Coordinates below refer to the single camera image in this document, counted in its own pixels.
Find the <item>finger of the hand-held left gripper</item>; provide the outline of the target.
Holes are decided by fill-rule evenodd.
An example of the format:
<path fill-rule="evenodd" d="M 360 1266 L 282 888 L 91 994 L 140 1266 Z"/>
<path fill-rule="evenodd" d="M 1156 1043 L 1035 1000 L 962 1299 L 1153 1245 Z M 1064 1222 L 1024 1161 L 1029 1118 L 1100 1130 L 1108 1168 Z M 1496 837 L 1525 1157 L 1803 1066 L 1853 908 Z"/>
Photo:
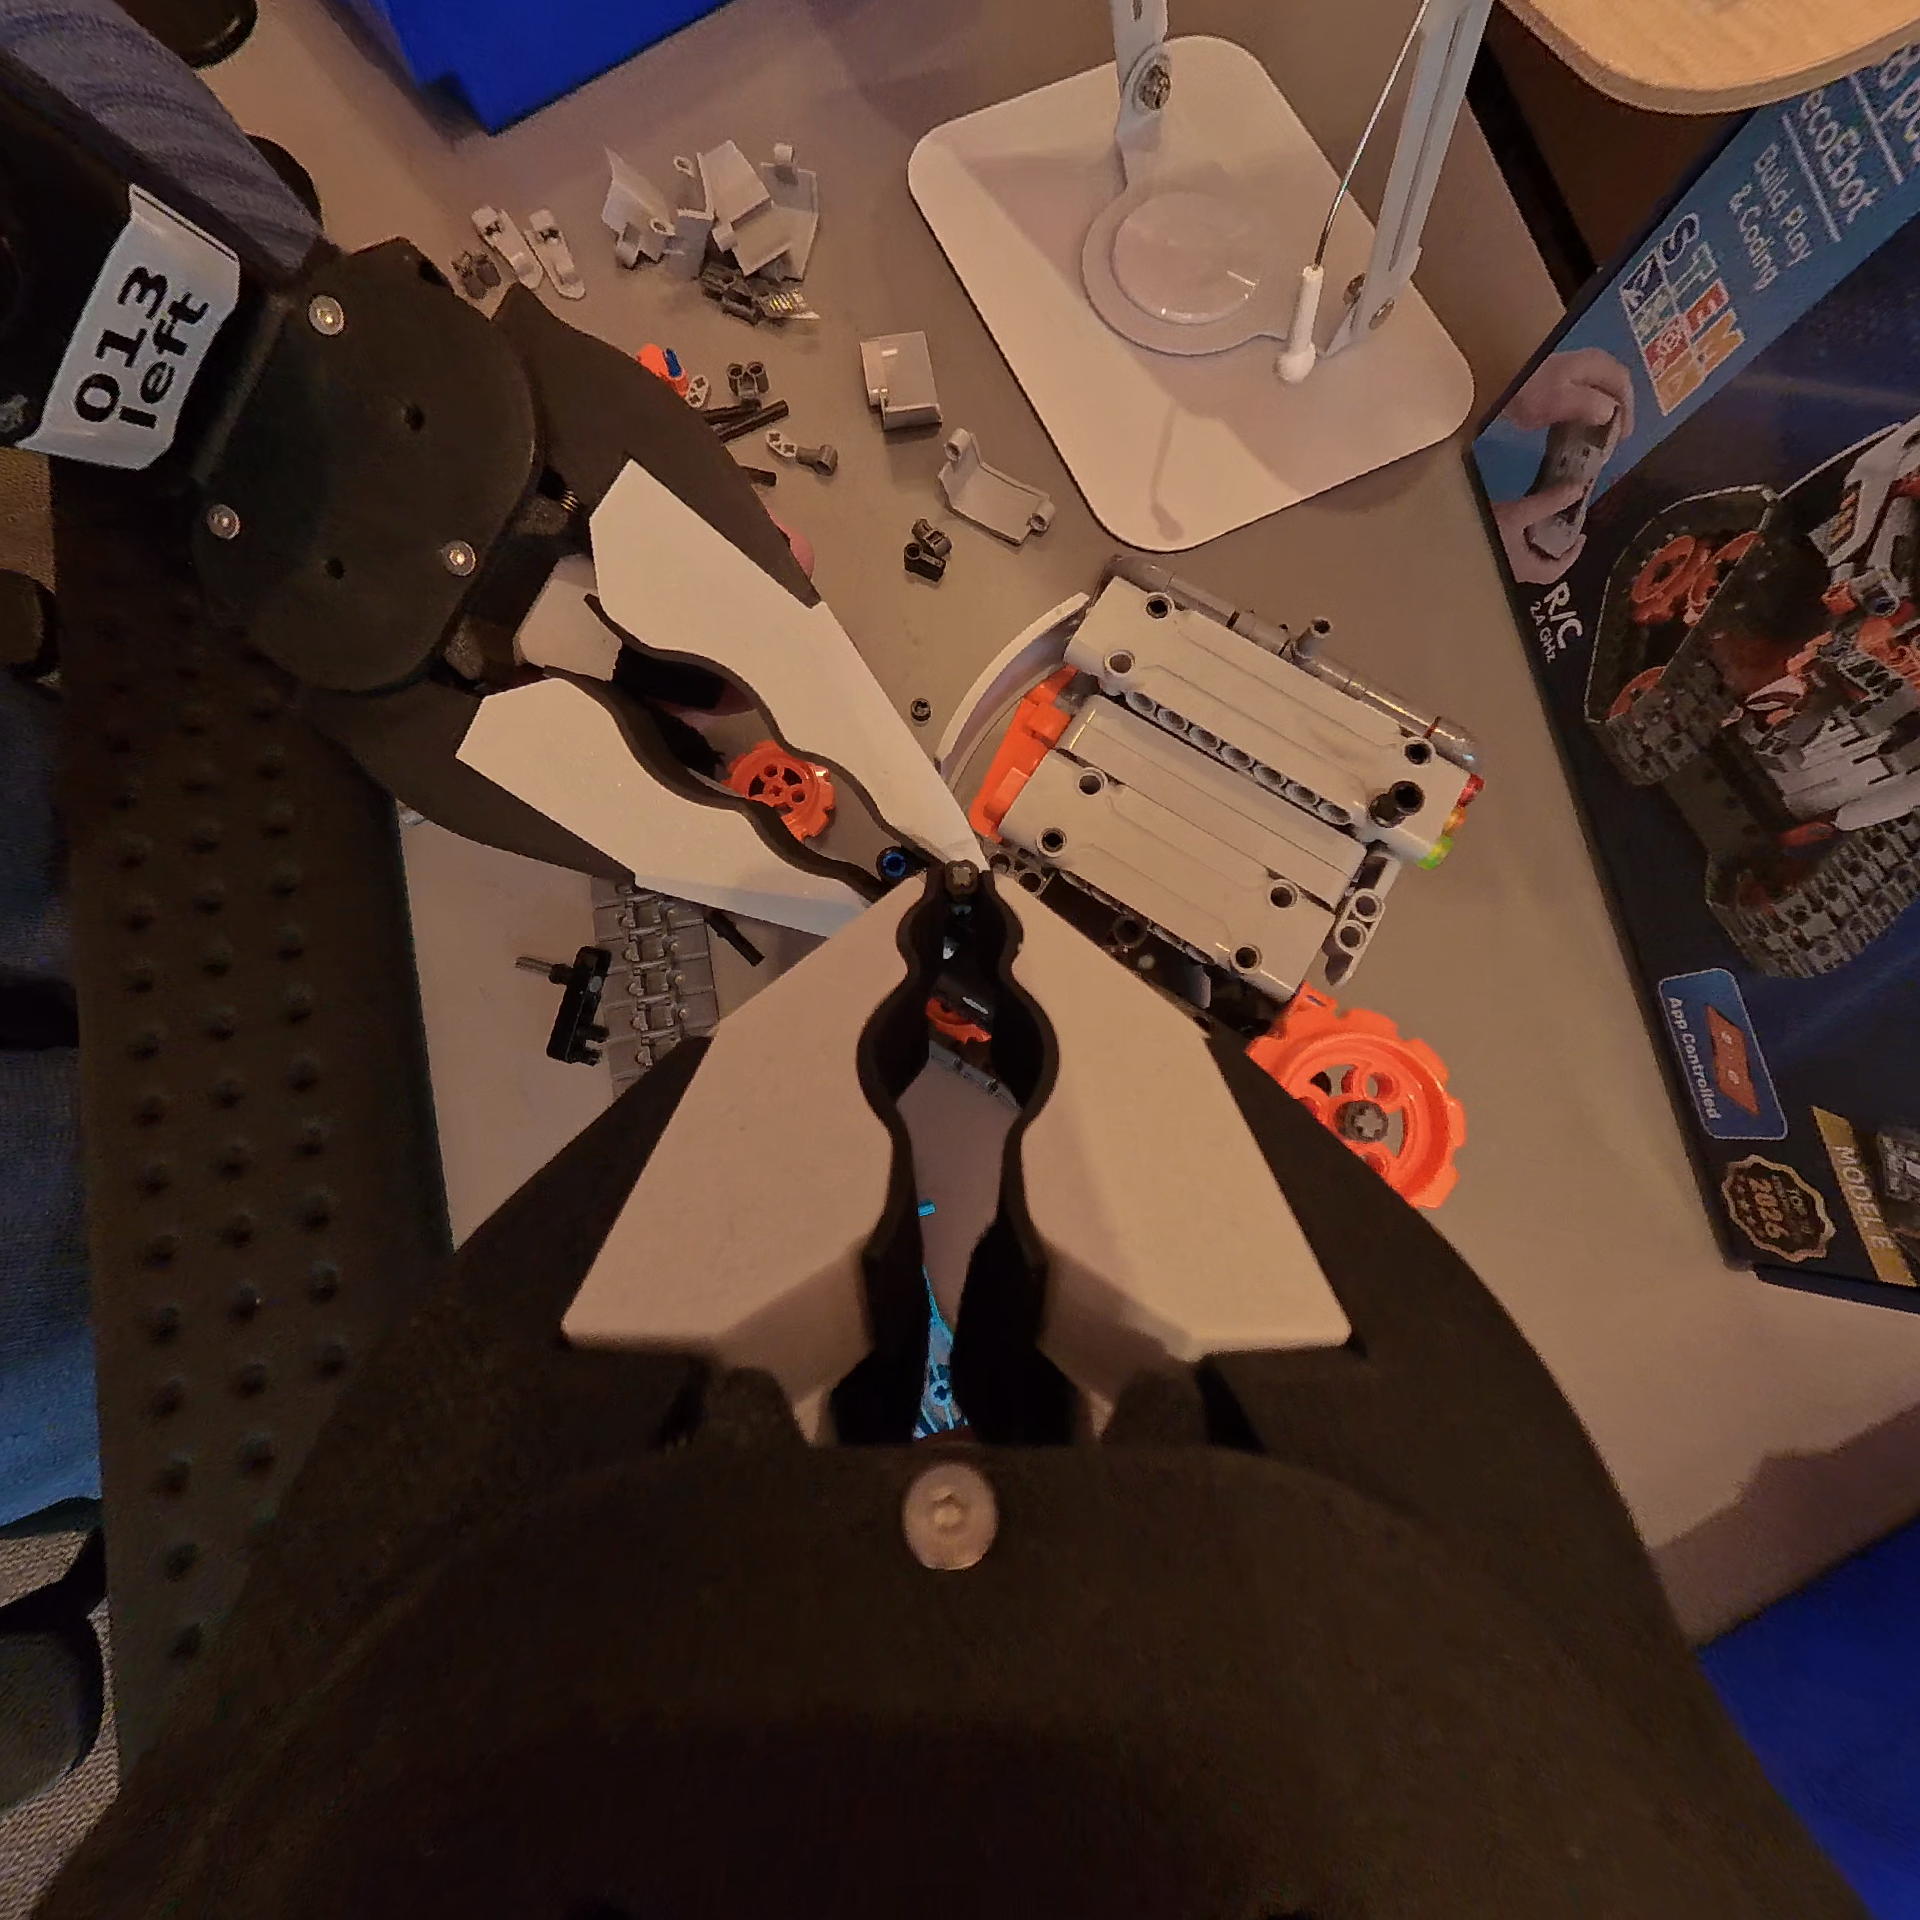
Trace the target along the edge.
<path fill-rule="evenodd" d="M 647 468 L 588 515 L 597 600 L 638 651 L 733 686 L 781 746 L 852 779 L 916 853 L 980 859 L 962 805 L 825 605 L 804 605 Z"/>
<path fill-rule="evenodd" d="M 457 760 L 611 857 L 642 888 L 830 937 L 881 877 L 806 853 L 778 813 L 675 768 L 647 713 L 608 686 L 537 678 L 481 698 Z"/>

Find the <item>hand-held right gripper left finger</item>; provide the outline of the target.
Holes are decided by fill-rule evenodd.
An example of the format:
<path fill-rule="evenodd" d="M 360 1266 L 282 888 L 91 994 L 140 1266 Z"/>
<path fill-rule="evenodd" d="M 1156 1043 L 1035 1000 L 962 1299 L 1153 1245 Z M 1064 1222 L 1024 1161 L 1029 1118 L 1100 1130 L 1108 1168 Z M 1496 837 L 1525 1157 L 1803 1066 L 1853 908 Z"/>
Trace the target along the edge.
<path fill-rule="evenodd" d="M 926 1282 L 897 1094 L 944 891 L 915 877 L 728 1013 L 563 1311 L 569 1344 L 754 1369 L 843 1438 L 909 1438 Z"/>

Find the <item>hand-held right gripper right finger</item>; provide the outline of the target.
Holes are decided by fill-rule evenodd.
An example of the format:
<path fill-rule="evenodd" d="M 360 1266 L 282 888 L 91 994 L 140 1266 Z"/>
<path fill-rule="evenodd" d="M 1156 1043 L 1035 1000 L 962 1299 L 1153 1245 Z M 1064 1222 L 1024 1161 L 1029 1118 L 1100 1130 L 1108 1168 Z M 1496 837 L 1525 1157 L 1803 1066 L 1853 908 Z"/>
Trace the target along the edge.
<path fill-rule="evenodd" d="M 1214 1354 L 1331 1353 L 1347 1316 L 1196 1013 L 1017 884 L 976 952 L 1017 1115 L 966 1269 L 966 1422 L 1075 1438 L 1090 1399 Z"/>

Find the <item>orange gear wheel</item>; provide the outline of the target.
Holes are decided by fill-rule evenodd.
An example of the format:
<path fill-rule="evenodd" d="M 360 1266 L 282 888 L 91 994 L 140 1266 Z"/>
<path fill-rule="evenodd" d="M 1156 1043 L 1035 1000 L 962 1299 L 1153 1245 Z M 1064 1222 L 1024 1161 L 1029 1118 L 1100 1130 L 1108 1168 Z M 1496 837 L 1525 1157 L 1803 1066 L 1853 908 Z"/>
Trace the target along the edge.
<path fill-rule="evenodd" d="M 795 844 L 823 837 L 836 813 L 830 768 L 762 738 L 728 765 L 728 789 L 771 805 Z"/>
<path fill-rule="evenodd" d="M 1455 1186 L 1467 1111 L 1436 1053 L 1368 1009 L 1300 989 L 1244 1048 L 1343 1147 L 1412 1207 L 1439 1207 Z"/>

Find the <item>teal plastic wrench tool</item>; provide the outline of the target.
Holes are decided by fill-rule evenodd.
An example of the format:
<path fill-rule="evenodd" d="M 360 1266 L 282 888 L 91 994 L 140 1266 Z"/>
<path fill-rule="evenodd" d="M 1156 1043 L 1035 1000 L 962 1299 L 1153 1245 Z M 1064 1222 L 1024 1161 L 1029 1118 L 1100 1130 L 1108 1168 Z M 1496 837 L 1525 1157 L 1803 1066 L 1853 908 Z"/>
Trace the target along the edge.
<path fill-rule="evenodd" d="M 953 1390 L 953 1338 L 980 1234 L 966 1230 L 966 1223 L 940 1229 L 936 1214 L 940 1205 L 934 1198 L 916 1198 L 925 1250 L 920 1278 L 926 1291 L 926 1349 L 915 1439 L 966 1429 L 966 1414 Z"/>

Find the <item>orange pin connector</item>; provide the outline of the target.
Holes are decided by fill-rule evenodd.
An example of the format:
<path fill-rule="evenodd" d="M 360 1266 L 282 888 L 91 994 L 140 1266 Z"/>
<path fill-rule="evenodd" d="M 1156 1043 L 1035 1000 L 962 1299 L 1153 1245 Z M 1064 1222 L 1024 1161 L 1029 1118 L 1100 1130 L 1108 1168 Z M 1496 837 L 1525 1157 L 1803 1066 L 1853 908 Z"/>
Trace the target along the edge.
<path fill-rule="evenodd" d="M 902 942 L 929 1029 L 949 1045 L 990 1045 L 1007 950 L 1007 922 L 990 870 L 980 859 L 926 870 L 902 922 Z"/>

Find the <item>grey toy robot vehicle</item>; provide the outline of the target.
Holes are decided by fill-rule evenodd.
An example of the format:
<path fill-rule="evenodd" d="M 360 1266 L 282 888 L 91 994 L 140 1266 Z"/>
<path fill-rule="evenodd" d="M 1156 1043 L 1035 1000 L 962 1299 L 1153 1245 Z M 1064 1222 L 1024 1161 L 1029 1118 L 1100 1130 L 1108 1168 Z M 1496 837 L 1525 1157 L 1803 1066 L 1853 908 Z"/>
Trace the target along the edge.
<path fill-rule="evenodd" d="M 1288 629 L 1116 555 L 1007 641 L 936 746 L 992 865 L 1086 901 L 1135 970 L 1210 1000 L 1347 985 L 1400 875 L 1436 870 L 1483 789 L 1468 731 Z"/>

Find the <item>person's left forearm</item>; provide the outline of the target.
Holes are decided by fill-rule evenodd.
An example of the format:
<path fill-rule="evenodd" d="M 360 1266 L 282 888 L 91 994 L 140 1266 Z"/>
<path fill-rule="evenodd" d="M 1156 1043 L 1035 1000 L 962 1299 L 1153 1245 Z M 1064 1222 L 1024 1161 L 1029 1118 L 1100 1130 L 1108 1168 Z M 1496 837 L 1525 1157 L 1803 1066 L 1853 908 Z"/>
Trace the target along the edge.
<path fill-rule="evenodd" d="M 137 182 L 269 286 L 301 278 L 322 226 L 213 89 L 116 2 L 2 2 L 2 100 Z"/>

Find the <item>black lever with grey axle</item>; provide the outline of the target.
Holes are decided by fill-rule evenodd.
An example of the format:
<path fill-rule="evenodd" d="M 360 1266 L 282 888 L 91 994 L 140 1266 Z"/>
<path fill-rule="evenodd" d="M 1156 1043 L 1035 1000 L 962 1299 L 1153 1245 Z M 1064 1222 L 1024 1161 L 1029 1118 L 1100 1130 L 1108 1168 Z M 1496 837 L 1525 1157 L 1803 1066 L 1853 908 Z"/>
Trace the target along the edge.
<path fill-rule="evenodd" d="M 534 974 L 561 989 L 556 1021 L 549 1029 L 546 1059 L 559 1066 L 601 1066 L 611 1038 L 601 1021 L 602 989 L 611 977 L 608 946 L 576 946 L 569 964 L 543 956 L 516 956 L 519 974 Z"/>

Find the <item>grey curved panel piece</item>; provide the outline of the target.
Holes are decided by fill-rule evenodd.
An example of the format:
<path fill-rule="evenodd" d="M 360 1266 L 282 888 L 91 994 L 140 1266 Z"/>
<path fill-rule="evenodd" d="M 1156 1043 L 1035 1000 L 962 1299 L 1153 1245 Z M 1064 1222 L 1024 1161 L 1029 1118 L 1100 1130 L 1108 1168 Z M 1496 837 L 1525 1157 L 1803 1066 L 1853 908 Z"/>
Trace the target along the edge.
<path fill-rule="evenodd" d="M 1054 518 L 1051 497 L 990 468 L 966 427 L 953 427 L 944 443 L 936 490 L 953 515 L 1007 545 L 1043 536 Z"/>

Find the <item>black dimpled mat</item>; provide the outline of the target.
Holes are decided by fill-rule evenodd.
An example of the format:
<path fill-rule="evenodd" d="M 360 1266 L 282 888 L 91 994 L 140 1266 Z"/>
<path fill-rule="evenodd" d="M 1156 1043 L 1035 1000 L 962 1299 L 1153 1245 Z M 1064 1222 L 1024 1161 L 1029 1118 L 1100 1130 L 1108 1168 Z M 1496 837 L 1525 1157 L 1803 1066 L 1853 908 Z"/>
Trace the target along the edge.
<path fill-rule="evenodd" d="M 447 1254 L 396 803 L 218 623 L 166 499 L 51 469 L 120 1762 Z"/>

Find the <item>white book stand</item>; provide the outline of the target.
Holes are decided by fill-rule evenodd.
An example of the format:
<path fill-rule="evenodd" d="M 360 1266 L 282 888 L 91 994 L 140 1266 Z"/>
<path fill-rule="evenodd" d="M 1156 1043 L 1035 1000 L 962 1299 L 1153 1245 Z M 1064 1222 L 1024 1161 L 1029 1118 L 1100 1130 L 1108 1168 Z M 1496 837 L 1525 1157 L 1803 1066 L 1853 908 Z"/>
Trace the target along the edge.
<path fill-rule="evenodd" d="M 1488 2 L 1420 2 L 1371 221 L 1253 52 L 1109 2 L 1114 63 L 926 131 L 908 188 L 1092 518 L 1184 551 L 1446 440 L 1412 286 Z"/>

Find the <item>robot kit box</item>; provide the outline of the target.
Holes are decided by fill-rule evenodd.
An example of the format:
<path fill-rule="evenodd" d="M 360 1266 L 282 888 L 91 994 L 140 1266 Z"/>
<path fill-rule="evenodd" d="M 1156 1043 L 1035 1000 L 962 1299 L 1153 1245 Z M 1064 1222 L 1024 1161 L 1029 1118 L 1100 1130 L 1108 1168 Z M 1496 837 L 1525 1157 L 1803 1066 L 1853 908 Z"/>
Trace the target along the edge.
<path fill-rule="evenodd" d="M 1727 1257 L 1917 1313 L 1917 44 L 1745 112 L 1468 454 Z"/>

